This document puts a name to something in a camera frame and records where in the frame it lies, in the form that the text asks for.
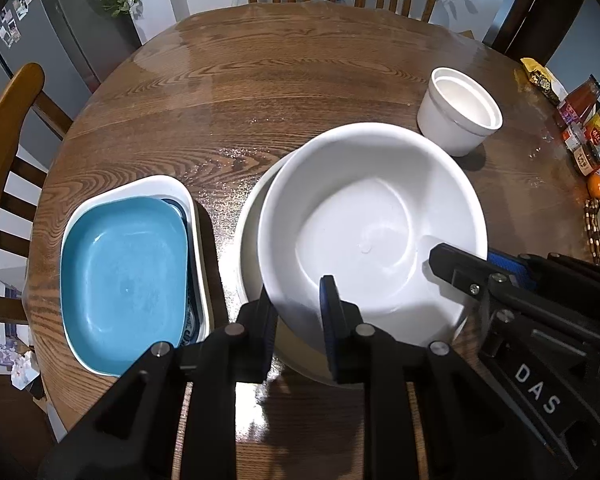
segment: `white ceramic cup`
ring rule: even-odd
[[[418,110],[418,126],[449,155],[463,156],[500,129],[502,113],[493,97],[469,76],[440,67],[431,73]]]
[[[450,340],[466,296],[430,272],[429,251],[447,242],[481,258],[487,233],[462,170],[411,130],[348,124],[299,148],[262,207],[262,280],[286,325],[324,351],[318,284],[397,340]]]

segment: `blue plastic tray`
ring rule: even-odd
[[[155,341],[180,343],[187,315],[187,233],[162,200],[96,206],[62,249],[64,330],[87,368],[122,375]]]

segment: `round dining table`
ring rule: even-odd
[[[584,180],[555,127],[554,108],[514,60],[387,10],[308,2],[197,14],[142,46],[97,89],[40,196],[24,305],[46,390],[65,426],[115,380],[83,368],[62,328],[61,240],[82,202],[153,174],[181,181],[202,206],[205,267],[221,326],[240,308],[234,229],[259,177],[341,124],[379,121],[418,131],[418,106],[439,66],[483,85],[504,117],[496,134],[456,159],[480,199],[490,247],[590,259]],[[469,323],[454,343],[476,367],[477,341]],[[362,477],[361,390],[326,386],[275,362],[264,384],[239,383],[236,399],[239,478]],[[182,432],[176,455],[181,444]],[[176,457],[176,478],[178,464]]]

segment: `metal bolt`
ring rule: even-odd
[[[240,323],[229,323],[227,326],[224,327],[224,333],[227,335],[241,335],[243,332],[244,326]]]
[[[443,341],[434,341],[429,345],[429,349],[435,355],[447,355],[449,353],[449,345]]]
[[[496,317],[503,323],[510,323],[515,318],[513,312],[508,308],[503,308],[502,310],[497,311]]]
[[[360,323],[356,326],[356,334],[362,337],[371,337],[376,333],[376,329],[373,328],[369,323]]]
[[[156,357],[162,357],[169,353],[170,346],[166,341],[158,341],[151,345],[151,353]]]

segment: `crumpled white paper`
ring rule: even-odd
[[[39,375],[38,361],[31,350],[24,355],[18,355],[14,359],[13,368],[11,369],[11,384],[17,389],[22,390]]]

